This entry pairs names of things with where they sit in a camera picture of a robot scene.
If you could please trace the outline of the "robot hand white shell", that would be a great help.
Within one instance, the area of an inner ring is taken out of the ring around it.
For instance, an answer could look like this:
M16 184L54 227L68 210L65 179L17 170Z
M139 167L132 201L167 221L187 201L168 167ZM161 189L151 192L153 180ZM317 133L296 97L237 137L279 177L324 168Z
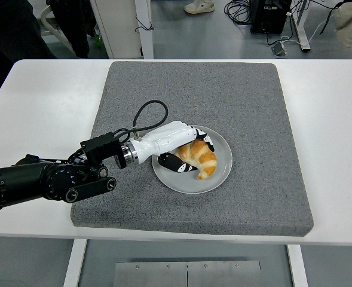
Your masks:
M159 127L141 140L130 139L128 148L134 163L141 164L156 155L159 164L173 172L198 170L198 179L212 176L218 164L210 136L181 121Z

